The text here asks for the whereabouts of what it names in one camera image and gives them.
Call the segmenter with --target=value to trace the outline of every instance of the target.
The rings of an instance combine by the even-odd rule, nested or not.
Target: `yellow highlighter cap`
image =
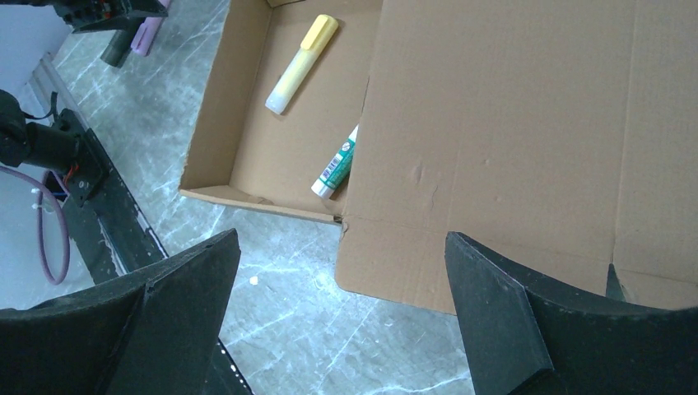
[[[334,32],[337,30],[339,23],[336,19],[329,15],[318,15],[315,18],[315,22],[308,30],[308,34],[305,35],[303,41],[300,43],[300,47],[307,51],[311,49],[323,50],[329,39],[332,38]]]

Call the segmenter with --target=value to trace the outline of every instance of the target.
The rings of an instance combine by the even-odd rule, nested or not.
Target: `green glue stick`
[[[329,199],[347,174],[349,174],[351,161],[354,159],[354,145],[356,144],[356,134],[358,131],[359,125],[356,125],[347,141],[342,144],[342,148],[337,151],[337,154],[329,162],[329,165],[310,188],[321,198]]]

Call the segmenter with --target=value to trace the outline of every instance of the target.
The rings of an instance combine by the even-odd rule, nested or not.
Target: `barcode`
[[[328,167],[325,169],[323,172],[323,177],[324,178],[329,178],[329,175],[337,168],[337,165],[339,165],[339,162],[342,161],[341,157],[335,156],[331,162],[329,162]]]

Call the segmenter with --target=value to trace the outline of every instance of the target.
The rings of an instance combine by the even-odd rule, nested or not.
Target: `green label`
[[[342,144],[337,154],[329,162],[322,175],[320,181],[331,189],[337,189],[344,178],[349,174],[351,169],[351,161],[354,159],[354,142],[348,140]]]

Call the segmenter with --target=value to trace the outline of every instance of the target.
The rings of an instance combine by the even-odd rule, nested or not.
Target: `white cap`
[[[331,189],[327,185],[325,185],[324,182],[320,181],[320,179],[315,180],[315,184],[313,184],[310,189],[313,190],[313,192],[317,193],[318,196],[320,196],[323,199],[329,199],[332,194],[334,193],[334,189]]]

